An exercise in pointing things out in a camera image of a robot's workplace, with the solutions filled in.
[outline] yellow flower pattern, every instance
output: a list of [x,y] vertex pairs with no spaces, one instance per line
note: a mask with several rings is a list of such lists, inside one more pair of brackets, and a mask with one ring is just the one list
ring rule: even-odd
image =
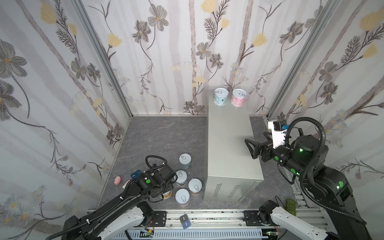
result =
[[103,102],[103,98],[96,98],[93,102],[93,107],[97,108]]
[[56,23],[56,20],[57,20],[56,13],[52,9],[51,5],[46,1],[41,2],[40,18],[41,20],[43,20],[48,24]]
[[222,18],[221,19],[221,28],[226,28],[226,27],[228,27],[229,26],[229,20],[228,19],[226,19],[226,18]]
[[28,219],[28,217],[29,217],[29,214],[23,214],[22,215],[22,220],[25,221],[25,220]]
[[71,33],[73,35],[77,35],[77,29],[76,29],[76,25],[75,24],[72,24],[72,23],[68,23],[68,28],[71,30]]
[[118,47],[120,46],[122,40],[116,36],[115,34],[113,33],[109,33],[108,34],[108,44],[111,46],[111,47]]
[[193,80],[197,83],[205,83],[205,79],[202,78],[201,76],[199,77],[194,77]]
[[11,204],[11,209],[14,209],[17,205],[18,205],[17,202],[13,202],[13,203]]
[[307,104],[307,97],[304,94],[300,95],[300,99],[296,99],[295,104],[299,105],[300,102],[303,105],[303,107],[306,107],[308,105]]
[[360,21],[360,27],[364,31],[371,31],[375,28],[384,18],[384,9],[377,12],[370,13],[363,17]]
[[201,4],[201,9],[206,13],[212,13],[216,9],[216,0],[205,0]]
[[267,41],[268,41],[268,39],[266,38],[265,34],[264,33],[259,33],[256,36],[255,40],[253,41],[253,46],[260,47],[264,43],[266,43]]
[[363,57],[364,58],[370,58],[374,55],[376,55],[376,53],[378,52],[378,49],[376,47],[376,44],[372,43],[370,44],[370,46],[367,48],[367,50],[364,51],[363,53]]

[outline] tin can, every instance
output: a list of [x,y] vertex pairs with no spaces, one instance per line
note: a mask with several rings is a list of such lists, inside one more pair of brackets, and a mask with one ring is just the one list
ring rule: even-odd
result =
[[200,193],[200,190],[202,188],[203,184],[201,183],[201,181],[197,178],[192,178],[189,183],[188,183],[188,188],[189,188],[189,191],[193,194],[193,195],[198,195]]
[[227,103],[228,94],[229,92],[225,88],[216,88],[214,103],[219,106],[225,105]]
[[176,171],[176,174],[177,174],[176,184],[180,187],[185,185],[185,183],[187,182],[187,173],[183,170],[178,170]]
[[189,192],[187,189],[179,189],[175,194],[176,202],[179,206],[184,207],[189,203]]
[[170,198],[171,195],[172,195],[172,190],[165,192],[165,193],[163,193],[163,196],[164,196],[163,199],[168,199],[168,198]]
[[184,169],[187,169],[192,164],[191,155],[189,155],[188,153],[183,153],[183,154],[180,155],[179,161],[180,161],[180,167],[184,168]]
[[232,92],[231,103],[235,107],[241,107],[245,103],[245,97],[247,96],[247,92],[243,89],[235,89]]

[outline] white bracket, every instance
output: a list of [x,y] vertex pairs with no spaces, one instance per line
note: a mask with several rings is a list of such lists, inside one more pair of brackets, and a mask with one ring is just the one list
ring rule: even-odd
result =
[[271,120],[268,122],[268,129],[272,132],[272,141],[273,141],[273,148],[277,148],[278,146],[284,145],[285,142],[285,133],[286,130],[283,131],[275,131],[275,128],[273,127],[273,122],[277,120]]

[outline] floral wallpaper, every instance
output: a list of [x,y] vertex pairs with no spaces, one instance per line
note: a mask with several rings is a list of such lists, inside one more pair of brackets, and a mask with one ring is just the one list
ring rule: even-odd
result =
[[70,2],[0,15],[0,235],[44,239],[96,206],[129,118]]
[[[373,239],[384,215],[384,4],[343,0],[271,119],[322,122],[326,165],[343,172]],[[317,135],[310,124],[306,134]]]
[[83,3],[134,114],[206,114],[224,87],[265,116],[326,1]]

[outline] blue eraser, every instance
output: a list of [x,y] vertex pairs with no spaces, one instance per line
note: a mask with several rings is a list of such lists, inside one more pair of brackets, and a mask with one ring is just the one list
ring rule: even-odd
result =
[[133,180],[133,179],[138,178],[140,175],[141,175],[141,171],[140,171],[140,169],[139,169],[139,170],[137,170],[136,172],[134,172],[134,173],[131,174],[131,178],[132,178],[132,180]]
[[191,222],[189,220],[187,220],[187,221],[183,222],[182,225],[183,225],[184,229],[187,229],[191,226]]

